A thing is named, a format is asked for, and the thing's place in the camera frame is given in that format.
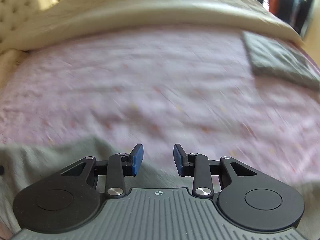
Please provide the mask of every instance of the gray plastic base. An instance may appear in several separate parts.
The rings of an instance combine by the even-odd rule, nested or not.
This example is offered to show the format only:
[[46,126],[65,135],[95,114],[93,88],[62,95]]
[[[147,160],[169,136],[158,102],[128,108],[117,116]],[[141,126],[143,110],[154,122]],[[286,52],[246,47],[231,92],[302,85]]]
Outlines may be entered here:
[[294,228],[272,234],[252,233],[225,220],[208,199],[187,189],[132,189],[110,199],[88,224],[62,234],[23,229],[13,240],[303,240]]

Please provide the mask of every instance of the pink bed sheet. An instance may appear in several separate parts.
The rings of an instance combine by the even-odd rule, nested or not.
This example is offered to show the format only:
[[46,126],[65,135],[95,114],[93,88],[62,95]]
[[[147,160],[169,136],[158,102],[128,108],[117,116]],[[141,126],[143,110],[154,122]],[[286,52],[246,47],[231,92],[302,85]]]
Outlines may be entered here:
[[31,53],[0,97],[0,141],[97,135],[175,169],[172,150],[231,155],[289,184],[320,178],[318,94],[254,77],[236,29],[153,26]]

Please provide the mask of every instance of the folded gray cloth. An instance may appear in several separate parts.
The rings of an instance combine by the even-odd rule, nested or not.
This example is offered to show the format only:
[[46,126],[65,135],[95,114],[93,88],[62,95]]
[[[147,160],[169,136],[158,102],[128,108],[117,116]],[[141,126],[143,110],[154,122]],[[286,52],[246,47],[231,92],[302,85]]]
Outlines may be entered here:
[[[19,191],[86,156],[107,160],[119,152],[123,151],[95,137],[57,147],[1,145],[0,165],[4,166],[4,175],[0,176],[0,219],[13,233],[17,233],[20,227],[13,214],[12,203]],[[166,165],[159,167],[148,158],[144,158],[136,177],[125,177],[124,180],[127,190],[130,187],[192,188],[193,181],[191,177],[180,177],[176,169]],[[105,176],[100,176],[97,190],[104,192],[104,186]]]
[[284,42],[244,32],[244,43],[255,75],[269,75],[319,91],[320,76],[305,56]]

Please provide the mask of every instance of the gray blanket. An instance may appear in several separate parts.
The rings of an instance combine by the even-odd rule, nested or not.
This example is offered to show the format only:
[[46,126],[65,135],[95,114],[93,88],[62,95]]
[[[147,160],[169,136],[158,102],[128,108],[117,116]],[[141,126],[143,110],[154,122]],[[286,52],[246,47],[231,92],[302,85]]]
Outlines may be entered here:
[[250,32],[244,32],[244,43],[253,74],[274,76],[319,91],[319,74],[298,50],[284,42]]
[[[119,153],[107,142],[95,137],[58,147],[0,146],[0,164],[4,175],[0,176],[0,218],[13,233],[20,230],[12,211],[15,195],[28,185],[72,164],[85,156],[106,160]],[[136,177],[125,178],[126,187],[189,187],[192,178],[181,178],[172,168],[157,167],[143,161]],[[105,178],[99,178],[97,190],[104,191]],[[306,202],[305,214],[298,230],[309,239],[320,237],[320,185],[310,183],[296,186]]]

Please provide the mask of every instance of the wall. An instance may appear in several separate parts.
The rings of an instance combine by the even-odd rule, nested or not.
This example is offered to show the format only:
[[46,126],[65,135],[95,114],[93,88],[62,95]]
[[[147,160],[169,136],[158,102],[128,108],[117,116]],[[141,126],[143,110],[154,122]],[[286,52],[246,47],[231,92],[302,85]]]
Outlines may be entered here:
[[302,48],[320,66],[320,0],[315,0],[313,20],[304,38]]

